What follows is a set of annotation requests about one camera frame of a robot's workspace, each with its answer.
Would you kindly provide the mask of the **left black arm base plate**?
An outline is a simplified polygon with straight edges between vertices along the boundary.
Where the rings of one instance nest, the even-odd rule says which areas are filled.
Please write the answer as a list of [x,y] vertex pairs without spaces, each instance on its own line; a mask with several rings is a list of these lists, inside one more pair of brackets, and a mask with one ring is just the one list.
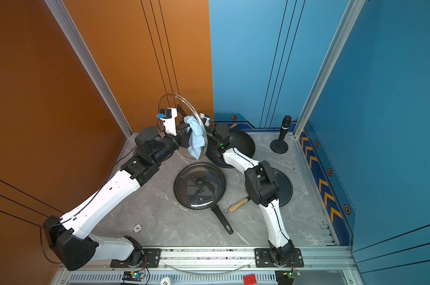
[[147,268],[158,268],[160,259],[161,259],[160,248],[146,248],[142,250],[140,255],[140,259],[137,264],[133,264],[130,261],[119,261],[112,260],[110,263],[111,268],[139,268],[147,267]]

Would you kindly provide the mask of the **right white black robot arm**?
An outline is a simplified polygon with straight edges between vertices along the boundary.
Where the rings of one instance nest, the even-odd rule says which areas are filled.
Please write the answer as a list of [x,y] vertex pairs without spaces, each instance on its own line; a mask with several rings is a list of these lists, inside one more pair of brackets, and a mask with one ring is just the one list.
[[218,124],[205,127],[207,157],[224,168],[234,168],[245,176],[246,191],[251,201],[259,206],[268,230],[268,243],[272,262],[278,267],[290,263],[295,246],[286,231],[279,207],[280,186],[267,161],[257,161],[243,154],[230,141],[230,128]]

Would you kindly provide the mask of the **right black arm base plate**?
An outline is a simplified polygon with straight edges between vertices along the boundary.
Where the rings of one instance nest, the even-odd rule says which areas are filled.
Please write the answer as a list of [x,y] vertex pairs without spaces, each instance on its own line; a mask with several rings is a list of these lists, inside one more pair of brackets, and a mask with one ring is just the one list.
[[258,268],[266,268],[266,267],[303,268],[305,267],[304,258],[299,248],[295,248],[293,254],[291,255],[290,260],[287,262],[286,265],[282,265],[282,266],[279,266],[273,262],[269,248],[255,248],[254,253],[255,253],[255,265]]

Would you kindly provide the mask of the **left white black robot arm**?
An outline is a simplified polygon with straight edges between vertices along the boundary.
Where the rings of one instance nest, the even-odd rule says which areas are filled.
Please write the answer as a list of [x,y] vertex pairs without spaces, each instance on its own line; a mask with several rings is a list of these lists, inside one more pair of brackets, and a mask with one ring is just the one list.
[[44,221],[48,246],[69,271],[100,260],[115,260],[127,267],[140,265],[144,253],[136,239],[96,236],[92,230],[120,202],[144,186],[179,147],[189,146],[188,128],[189,124],[183,123],[174,134],[164,136],[156,127],[142,129],[135,137],[133,156],[111,180],[72,211]]

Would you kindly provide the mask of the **light blue microfibre cloth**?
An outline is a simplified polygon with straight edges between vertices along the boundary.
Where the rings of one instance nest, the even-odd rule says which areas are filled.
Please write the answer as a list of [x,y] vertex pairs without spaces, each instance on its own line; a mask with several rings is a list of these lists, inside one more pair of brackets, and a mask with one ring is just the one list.
[[189,125],[189,130],[191,131],[188,147],[189,154],[196,160],[199,160],[201,151],[205,146],[203,129],[194,116],[185,116],[184,122]]

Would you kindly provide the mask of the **glass lid of pan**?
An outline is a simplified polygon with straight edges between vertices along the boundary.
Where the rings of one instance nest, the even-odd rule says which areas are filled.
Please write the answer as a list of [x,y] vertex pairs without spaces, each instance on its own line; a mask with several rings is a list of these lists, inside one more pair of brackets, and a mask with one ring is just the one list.
[[279,207],[283,207],[293,197],[293,184],[285,173],[275,167],[273,167],[272,170],[279,186]]

